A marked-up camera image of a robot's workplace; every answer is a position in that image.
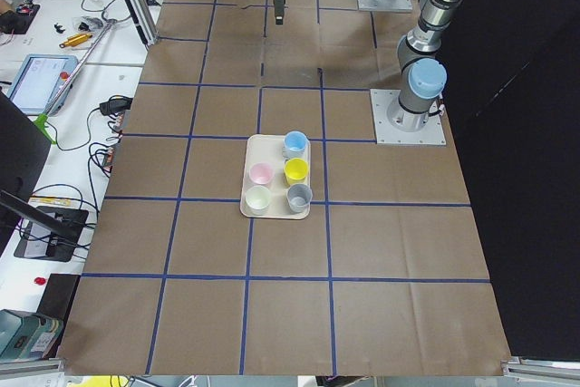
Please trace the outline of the blue cup on tray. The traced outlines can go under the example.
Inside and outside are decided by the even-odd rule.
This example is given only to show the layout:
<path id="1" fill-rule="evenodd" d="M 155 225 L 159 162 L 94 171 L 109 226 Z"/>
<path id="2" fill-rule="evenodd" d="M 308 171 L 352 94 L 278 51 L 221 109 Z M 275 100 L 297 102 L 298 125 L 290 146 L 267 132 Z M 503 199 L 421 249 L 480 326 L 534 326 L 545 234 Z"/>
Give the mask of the blue cup on tray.
<path id="1" fill-rule="evenodd" d="M 301 131 L 290 131 L 285 135 L 283 145 L 283 155 L 287 159 L 301 158 L 308 145 L 308 139 Z"/>

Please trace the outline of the yellow cup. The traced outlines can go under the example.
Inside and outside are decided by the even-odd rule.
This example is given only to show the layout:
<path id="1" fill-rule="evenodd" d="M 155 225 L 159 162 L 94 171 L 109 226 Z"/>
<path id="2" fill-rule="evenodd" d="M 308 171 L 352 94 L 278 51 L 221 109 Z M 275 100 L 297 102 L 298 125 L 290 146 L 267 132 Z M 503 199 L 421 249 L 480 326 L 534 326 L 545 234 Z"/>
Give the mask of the yellow cup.
<path id="1" fill-rule="evenodd" d="M 301 158 L 291 158 L 285 163 L 284 174 L 289 186 L 305 183 L 309 174 L 309 164 Z"/>

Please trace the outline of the pink cup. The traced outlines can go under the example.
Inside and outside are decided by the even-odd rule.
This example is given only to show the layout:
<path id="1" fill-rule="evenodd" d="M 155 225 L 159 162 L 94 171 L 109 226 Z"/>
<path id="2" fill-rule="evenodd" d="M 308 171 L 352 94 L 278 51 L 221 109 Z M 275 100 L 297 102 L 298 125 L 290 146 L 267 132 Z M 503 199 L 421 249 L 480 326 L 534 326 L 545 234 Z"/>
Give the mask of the pink cup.
<path id="1" fill-rule="evenodd" d="M 273 167 L 269 163 L 258 162 L 251 166 L 248 175 L 251 182 L 255 185 L 268 187 L 271 184 L 275 173 Z"/>

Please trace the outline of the grey cup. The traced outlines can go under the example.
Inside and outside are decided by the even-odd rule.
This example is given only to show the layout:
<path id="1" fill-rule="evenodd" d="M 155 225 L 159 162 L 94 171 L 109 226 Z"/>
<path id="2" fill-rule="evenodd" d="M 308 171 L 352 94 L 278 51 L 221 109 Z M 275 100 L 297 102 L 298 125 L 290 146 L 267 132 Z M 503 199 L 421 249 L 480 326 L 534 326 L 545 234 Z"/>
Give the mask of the grey cup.
<path id="1" fill-rule="evenodd" d="M 295 183 L 286 192 L 288 206 L 294 213 L 302 213 L 307 210 L 313 198 L 311 188 L 304 183 Z"/>

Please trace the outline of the pale green cup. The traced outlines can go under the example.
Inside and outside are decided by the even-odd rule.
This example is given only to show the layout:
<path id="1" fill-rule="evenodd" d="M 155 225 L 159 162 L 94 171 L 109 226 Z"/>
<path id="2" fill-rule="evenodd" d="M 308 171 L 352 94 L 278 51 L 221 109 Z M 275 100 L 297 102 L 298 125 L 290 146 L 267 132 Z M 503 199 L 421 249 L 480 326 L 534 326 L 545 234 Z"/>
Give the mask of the pale green cup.
<path id="1" fill-rule="evenodd" d="M 271 191 L 261 185 L 251 187 L 246 191 L 245 204 L 252 216 L 263 216 L 271 203 Z"/>

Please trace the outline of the cream plastic tray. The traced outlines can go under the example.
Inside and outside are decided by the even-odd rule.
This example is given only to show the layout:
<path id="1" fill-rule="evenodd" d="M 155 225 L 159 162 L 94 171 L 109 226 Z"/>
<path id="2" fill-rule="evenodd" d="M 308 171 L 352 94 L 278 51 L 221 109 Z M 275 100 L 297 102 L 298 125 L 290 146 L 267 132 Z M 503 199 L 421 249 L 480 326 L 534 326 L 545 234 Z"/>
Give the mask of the cream plastic tray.
<path id="1" fill-rule="evenodd" d="M 243 183 L 239 203 L 240 212 L 247 218 L 297 220 L 306 218 L 310 213 L 310 206 L 306 206 L 304 211 L 294 212 L 286 199 L 286 192 L 290 186 L 286 181 L 284 173 L 286 162 L 284 156 L 284 138 L 284 135 L 255 134 L 247 140 Z M 256 214 L 245 200 L 247 191 L 256 185 L 251 180 L 249 171 L 253 165 L 258 163 L 269 164 L 274 172 L 273 179 L 266 185 L 272 194 L 272 198 L 263 215 Z"/>

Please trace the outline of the black power adapter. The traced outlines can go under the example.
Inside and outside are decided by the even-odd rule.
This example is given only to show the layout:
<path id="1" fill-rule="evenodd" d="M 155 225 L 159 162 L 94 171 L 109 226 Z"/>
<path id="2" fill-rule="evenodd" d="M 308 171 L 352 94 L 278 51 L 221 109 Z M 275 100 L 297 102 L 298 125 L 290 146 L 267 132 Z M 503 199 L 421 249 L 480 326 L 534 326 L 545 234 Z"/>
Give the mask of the black power adapter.
<path id="1" fill-rule="evenodd" d="M 99 105 L 99 111 L 103 116 L 117 114 L 131 108 L 133 99 L 126 96 L 112 96 L 106 102 Z"/>

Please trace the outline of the brass cylinder tool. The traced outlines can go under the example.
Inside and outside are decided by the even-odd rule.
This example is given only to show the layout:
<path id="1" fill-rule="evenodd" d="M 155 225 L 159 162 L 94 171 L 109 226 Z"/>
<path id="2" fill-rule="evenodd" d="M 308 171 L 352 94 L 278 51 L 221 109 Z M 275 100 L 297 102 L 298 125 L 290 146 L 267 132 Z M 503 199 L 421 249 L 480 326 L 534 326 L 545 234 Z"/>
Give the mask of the brass cylinder tool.
<path id="1" fill-rule="evenodd" d="M 59 44 L 60 48 L 76 47 L 80 44 L 86 43 L 93 38 L 92 34 L 79 33 L 68 37 L 64 42 Z"/>

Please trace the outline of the teach pendant tablet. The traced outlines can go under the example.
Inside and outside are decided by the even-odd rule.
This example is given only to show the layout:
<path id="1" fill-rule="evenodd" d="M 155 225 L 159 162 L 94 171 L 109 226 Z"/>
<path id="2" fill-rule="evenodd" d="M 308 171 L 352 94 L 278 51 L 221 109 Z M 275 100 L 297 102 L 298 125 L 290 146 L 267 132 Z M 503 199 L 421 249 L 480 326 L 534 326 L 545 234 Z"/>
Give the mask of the teach pendant tablet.
<path id="1" fill-rule="evenodd" d="M 59 99 L 54 96 L 77 64 L 74 55 L 29 54 L 12 82 L 8 98 L 28 116 L 40 115 L 56 101 L 48 111 L 49 115 L 54 115 L 62 108 L 68 91 Z"/>

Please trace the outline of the long reach grabber tool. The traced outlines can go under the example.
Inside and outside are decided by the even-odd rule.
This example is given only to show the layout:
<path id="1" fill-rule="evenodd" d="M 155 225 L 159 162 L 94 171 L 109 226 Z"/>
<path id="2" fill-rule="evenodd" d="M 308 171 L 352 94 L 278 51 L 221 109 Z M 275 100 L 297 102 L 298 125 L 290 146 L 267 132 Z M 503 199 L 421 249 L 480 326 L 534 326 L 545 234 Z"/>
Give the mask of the long reach grabber tool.
<path id="1" fill-rule="evenodd" d="M 102 31 L 99 33 L 97 37 L 93 38 L 92 45 L 89 47 L 85 55 L 81 58 L 81 60 L 77 63 L 75 68 L 72 72 L 68 75 L 66 80 L 62 85 L 57 88 L 56 94 L 48 101 L 47 105 L 45 106 L 43 112 L 37 116 L 34 120 L 34 125 L 39 129 L 39 131 L 50 141 L 52 145 L 56 143 L 56 140 L 53 140 L 50 134 L 46 130 L 46 123 L 50 113 L 53 111 L 53 108 L 57 105 L 60 101 L 61 97 L 66 94 L 68 89 L 72 86 L 73 81 L 76 79 L 78 74 L 80 73 L 81 68 L 84 66 L 88 58 L 91 56 L 92 52 L 95 50 L 97 45 L 100 43 L 101 39 L 112 29 L 114 25 L 118 23 L 117 19 L 107 19 L 105 22 L 105 26 L 103 27 Z"/>

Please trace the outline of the black monitor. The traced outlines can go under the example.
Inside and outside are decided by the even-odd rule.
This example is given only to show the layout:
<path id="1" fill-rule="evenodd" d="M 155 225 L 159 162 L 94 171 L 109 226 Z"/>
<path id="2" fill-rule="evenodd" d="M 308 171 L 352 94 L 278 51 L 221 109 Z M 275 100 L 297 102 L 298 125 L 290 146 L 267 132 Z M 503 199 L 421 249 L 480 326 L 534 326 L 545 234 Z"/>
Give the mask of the black monitor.
<path id="1" fill-rule="evenodd" d="M 85 210 L 35 208 L 29 199 L 44 163 L 51 142 L 8 99 L 1 96 L 1 247 L 6 247 L 18 222 L 25 218 L 50 232 L 50 243 L 70 250 L 77 246 Z"/>

